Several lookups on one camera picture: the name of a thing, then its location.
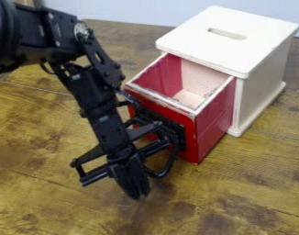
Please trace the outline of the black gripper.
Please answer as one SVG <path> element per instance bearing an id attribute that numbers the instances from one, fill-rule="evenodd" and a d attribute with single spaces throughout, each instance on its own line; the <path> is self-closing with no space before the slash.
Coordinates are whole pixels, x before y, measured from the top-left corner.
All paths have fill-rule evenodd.
<path id="1" fill-rule="evenodd" d="M 105 112 L 85 110 L 82 116 L 89 119 L 98 136 L 99 145 L 71 162 L 83 186 L 110 177 L 133 199 L 150 194 L 147 171 L 143 169 L 139 148 L 151 140 L 142 138 L 133 141 L 126 122 L 118 109 Z"/>

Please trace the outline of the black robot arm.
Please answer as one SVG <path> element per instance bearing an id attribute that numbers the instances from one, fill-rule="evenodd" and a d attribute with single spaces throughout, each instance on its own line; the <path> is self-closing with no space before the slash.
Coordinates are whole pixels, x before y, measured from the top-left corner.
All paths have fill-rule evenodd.
<path id="1" fill-rule="evenodd" d="M 0 0 L 0 74 L 29 64 L 58 76 L 98 136 L 99 145 L 71 162 L 82 184 L 111 177 L 131 198 L 146 196 L 149 179 L 165 177 L 175 161 L 171 157 L 157 172 L 146 167 L 146 158 L 178 146 L 177 134 L 149 117 L 122 119 L 121 106 L 134 106 L 137 111 L 142 106 L 122 90 L 122 66 L 86 23 L 51 8 Z"/>

